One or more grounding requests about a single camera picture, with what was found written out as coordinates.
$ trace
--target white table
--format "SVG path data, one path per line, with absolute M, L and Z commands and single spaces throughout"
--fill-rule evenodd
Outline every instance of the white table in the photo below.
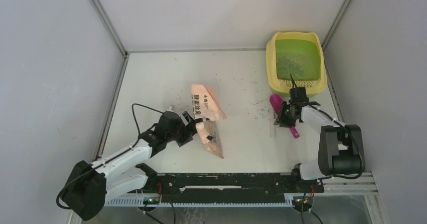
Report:
M 206 151 L 198 135 L 183 147 L 174 142 L 146 163 L 159 173 L 289 172 L 297 163 L 317 158 L 319 135 L 297 123 L 300 138 L 287 128 L 270 137 L 272 107 L 265 51 L 132 53 L 114 109 L 103 156 L 134 142 L 137 130 L 131 104 L 192 113 L 191 84 L 211 86 L 227 115 L 218 122 L 224 159 Z M 328 89 L 310 98 L 336 117 Z M 159 120 L 159 113 L 136 107 L 141 131 Z

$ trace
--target white wall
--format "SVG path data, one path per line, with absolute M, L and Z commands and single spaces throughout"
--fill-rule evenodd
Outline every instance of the white wall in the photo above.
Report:
M 427 222 L 426 42 L 427 0 L 354 0 L 325 53 L 391 223 Z
M 93 157 L 121 56 L 89 0 L 0 5 L 0 223 L 65 223 L 55 197 Z
M 277 31 L 327 34 L 344 0 L 100 0 L 127 50 L 265 48 Z

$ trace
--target metal frame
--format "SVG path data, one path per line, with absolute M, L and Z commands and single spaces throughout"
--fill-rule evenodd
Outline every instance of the metal frame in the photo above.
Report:
M 95 159 L 101 157 L 102 151 L 105 145 L 106 138 L 108 136 L 108 131 L 111 125 L 111 120 L 114 113 L 114 108 L 117 103 L 117 98 L 120 92 L 120 87 L 123 81 L 123 77 L 125 74 L 127 61 L 129 58 L 129 52 L 126 51 L 125 47 L 123 46 L 116 30 L 114 29 L 107 13 L 105 12 L 104 8 L 102 7 L 102 4 L 100 0 L 90 0 L 95 11 L 97 12 L 98 16 L 100 17 L 101 21 L 103 22 L 106 30 L 108 31 L 109 35 L 111 36 L 112 40 L 116 44 L 117 48 L 119 49 L 120 53 L 123 56 L 123 62 L 121 63 L 121 68 L 119 71 L 119 75 L 117 78 L 117 82 L 115 85 L 115 89 L 112 95 L 112 99 L 109 104 L 109 110 L 104 122 L 104 128 L 101 132 L 101 136 L 99 139 L 99 145 L 97 148 L 97 152 L 95 153 Z M 341 8 L 339 9 L 334 22 L 332 23 L 325 39 L 322 42 L 322 48 L 325 50 L 327 46 L 329 45 L 335 31 L 337 30 L 346 10 L 348 9 L 348 6 L 350 5 L 352 0 L 344 0 Z M 253 50 L 253 49 L 234 49 L 234 50 Z M 208 50 L 184 50 L 184 51 L 208 51 Z M 165 51 L 132 51 L 133 52 L 165 52 Z M 333 81 L 329 75 L 328 69 L 326 67 L 327 76 L 328 76 L 328 85 L 329 89 L 332 95 L 332 100 L 338 115 L 338 118 L 340 120 L 344 120 L 345 117 L 342 113 L 339 99 L 336 95 L 336 91 L 334 88 Z M 369 214 L 372 220 L 372 223 L 385 223 L 388 224 L 389 221 L 387 219 L 387 215 L 385 213 L 385 209 L 382 205 L 381 199 L 378 195 L 378 190 L 376 188 L 373 176 L 371 173 L 364 173 L 359 179 L 357 180 L 344 180 L 344 179 L 338 179 L 338 178 L 332 178 L 329 180 L 324 180 L 325 185 L 325 193 L 317 193 L 317 195 L 323 195 L 323 196 L 332 196 L 332 195 L 363 195 L 365 196 L 365 201 L 369 210 Z M 292 203 L 292 199 L 294 196 L 301 196 L 301 193 L 288 193 L 284 195 L 284 199 L 286 200 L 283 203 L 268 203 L 268 204 L 207 204 L 203 205 L 205 207 L 237 207 L 237 206 L 247 206 L 247 207 L 256 207 L 256 206 L 268 206 L 268 207 L 274 207 L 274 206 L 289 206 L 290 203 Z M 133 194 L 128 194 L 124 196 L 120 196 L 108 203 L 105 204 L 105 206 L 136 206 L 140 205 L 144 199 L 144 196 L 138 196 Z M 161 203 L 160 206 L 168 206 L 168 203 Z M 190 207 L 191 204 L 185 203 L 180 204 L 176 203 L 176 207 Z M 72 213 L 67 223 L 80 223 L 81 219 L 75 214 Z

